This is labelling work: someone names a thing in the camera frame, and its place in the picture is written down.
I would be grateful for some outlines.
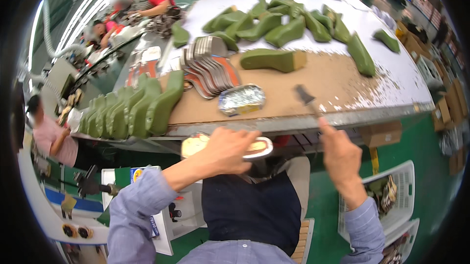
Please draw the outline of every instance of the blue shirt sleeve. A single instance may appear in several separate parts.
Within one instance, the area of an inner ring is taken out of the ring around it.
[[[138,180],[119,191],[109,205],[108,263],[154,263],[149,216],[176,197],[161,171],[145,169]]]
[[[341,264],[379,263],[383,258],[385,235],[374,199],[368,197],[361,206],[346,212],[345,224],[355,251],[344,256]]]

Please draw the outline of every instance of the blue striped shirt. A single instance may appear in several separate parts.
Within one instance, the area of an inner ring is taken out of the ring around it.
[[[108,263],[149,263],[155,261],[150,239],[149,216],[158,214],[176,197],[158,169],[146,169],[139,180],[119,192],[110,204]],[[346,255],[342,264],[377,264],[382,260],[384,231],[377,207],[368,198],[360,207],[345,214],[346,228],[355,252]],[[206,241],[190,251],[178,263],[207,264],[294,264],[276,246],[250,240]]]

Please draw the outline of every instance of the hammer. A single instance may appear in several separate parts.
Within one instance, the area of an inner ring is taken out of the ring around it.
[[[323,113],[315,104],[316,97],[309,95],[306,92],[305,87],[301,84],[296,85],[294,89],[297,92],[300,100],[303,102],[304,106],[310,105],[310,108],[313,110],[316,118],[320,118],[323,116]]]

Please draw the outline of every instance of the factory floor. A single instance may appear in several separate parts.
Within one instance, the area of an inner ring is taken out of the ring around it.
[[[196,0],[175,0],[193,2]],[[362,0],[366,5],[376,5],[387,11],[394,19],[401,16],[412,18],[426,29],[430,26],[425,17],[413,6],[402,7],[393,0]],[[429,38],[435,29],[428,31]],[[461,175],[449,176],[448,158],[439,150],[439,135],[434,132],[431,116],[402,120],[403,135],[398,144],[378,148],[379,171],[385,171],[407,160],[414,162],[415,201],[412,219],[420,218],[420,225],[408,263],[417,263],[429,250],[442,220],[448,212],[460,186]],[[363,178],[372,175],[369,149],[363,147],[360,174]],[[177,161],[176,155],[159,155],[140,152],[120,152],[118,160],[123,166],[139,167],[147,164],[168,167]],[[310,197],[307,218],[315,218],[314,234],[307,263],[339,263],[349,253],[349,244],[338,235],[338,192],[325,172],[322,155],[314,159],[310,176]],[[173,256],[157,255],[156,263],[177,263],[191,249],[208,238],[207,230],[199,228],[172,241]]]

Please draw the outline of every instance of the pink clothing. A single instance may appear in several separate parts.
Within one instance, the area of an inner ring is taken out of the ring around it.
[[[116,26],[116,23],[114,21],[106,22],[106,32],[109,32],[114,26]]]
[[[33,129],[32,135],[38,148],[49,155],[52,144],[61,136],[63,130],[63,127],[60,127],[54,120],[44,115],[44,121],[40,126]],[[71,136],[67,136],[63,140],[62,147],[55,158],[62,164],[73,167],[78,151],[78,142]]]

